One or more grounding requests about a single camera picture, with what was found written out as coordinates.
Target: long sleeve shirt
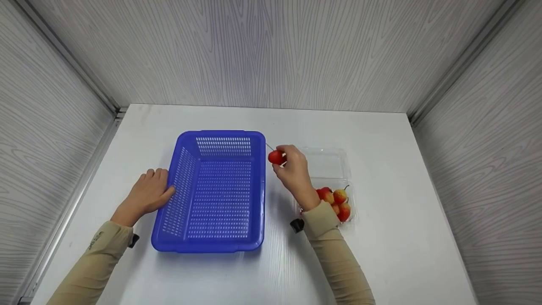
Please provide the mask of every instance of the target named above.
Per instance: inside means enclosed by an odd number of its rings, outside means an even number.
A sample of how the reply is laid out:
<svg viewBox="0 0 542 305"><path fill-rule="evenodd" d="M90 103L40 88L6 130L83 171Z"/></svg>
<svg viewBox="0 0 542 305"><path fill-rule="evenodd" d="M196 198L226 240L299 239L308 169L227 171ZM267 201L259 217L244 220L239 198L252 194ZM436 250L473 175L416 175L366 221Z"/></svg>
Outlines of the long sleeve shirt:
<svg viewBox="0 0 542 305"><path fill-rule="evenodd" d="M339 220L331 206L321 202L302 217L337 304L375 304L365 275L337 229ZM47 305L96 304L132 237L133 228L105 222Z"/></svg>

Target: left hand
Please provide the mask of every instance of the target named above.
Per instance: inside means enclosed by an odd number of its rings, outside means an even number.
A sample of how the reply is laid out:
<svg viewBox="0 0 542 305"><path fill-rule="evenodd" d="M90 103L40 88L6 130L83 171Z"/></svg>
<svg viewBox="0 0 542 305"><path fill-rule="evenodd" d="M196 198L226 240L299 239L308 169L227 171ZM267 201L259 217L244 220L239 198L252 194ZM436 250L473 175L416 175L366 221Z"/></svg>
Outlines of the left hand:
<svg viewBox="0 0 542 305"><path fill-rule="evenodd" d="M143 215L162 207L175 193L175 188L166 189L167 170L147 170L134 184L128 197L119 205L111 221L121 226L132 227Z"/></svg>

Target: black object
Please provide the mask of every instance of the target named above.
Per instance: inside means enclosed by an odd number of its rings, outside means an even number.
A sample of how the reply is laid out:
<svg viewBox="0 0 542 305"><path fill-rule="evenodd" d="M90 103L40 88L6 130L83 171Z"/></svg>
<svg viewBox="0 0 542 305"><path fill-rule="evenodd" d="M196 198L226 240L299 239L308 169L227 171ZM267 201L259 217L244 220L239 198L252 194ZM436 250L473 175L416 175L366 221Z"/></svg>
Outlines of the black object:
<svg viewBox="0 0 542 305"><path fill-rule="evenodd" d="M133 248L136 245L138 240L139 240L139 235L134 234L134 236L132 236L132 242L130 243L128 248Z"/></svg>
<svg viewBox="0 0 542 305"><path fill-rule="evenodd" d="M301 218L296 218L290 222L290 227L294 229L295 233L299 233L303 231L303 228L305 227L305 221Z"/></svg>

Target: table surface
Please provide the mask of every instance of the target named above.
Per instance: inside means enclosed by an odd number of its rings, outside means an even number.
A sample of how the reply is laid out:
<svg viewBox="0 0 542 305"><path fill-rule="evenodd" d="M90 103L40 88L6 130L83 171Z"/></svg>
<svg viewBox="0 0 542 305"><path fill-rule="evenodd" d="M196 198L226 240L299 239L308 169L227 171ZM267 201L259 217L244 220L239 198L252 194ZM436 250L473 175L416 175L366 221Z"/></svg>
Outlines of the table surface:
<svg viewBox="0 0 542 305"><path fill-rule="evenodd" d="M341 228L379 304L476 304L455 240L405 114L131 105L53 257L32 304L45 304L147 168L168 168L187 130L257 130L271 145L341 148L356 219ZM99 304L330 304L331 289L292 197L267 167L259 251L189 255L151 245L155 213L115 268Z"/></svg>

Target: wood grain wall panel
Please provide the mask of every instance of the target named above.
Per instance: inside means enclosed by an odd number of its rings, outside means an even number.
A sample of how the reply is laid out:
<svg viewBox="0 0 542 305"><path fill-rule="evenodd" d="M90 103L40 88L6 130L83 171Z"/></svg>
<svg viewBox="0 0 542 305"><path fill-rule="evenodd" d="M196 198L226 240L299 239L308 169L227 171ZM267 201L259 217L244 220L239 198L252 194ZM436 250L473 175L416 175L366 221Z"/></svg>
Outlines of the wood grain wall panel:
<svg viewBox="0 0 542 305"><path fill-rule="evenodd" d="M112 119L0 1L0 304L15 297Z"/></svg>
<svg viewBox="0 0 542 305"><path fill-rule="evenodd" d="M542 2L416 129L481 305L542 304Z"/></svg>
<svg viewBox="0 0 542 305"><path fill-rule="evenodd" d="M498 0L33 0L130 103L409 112Z"/></svg>

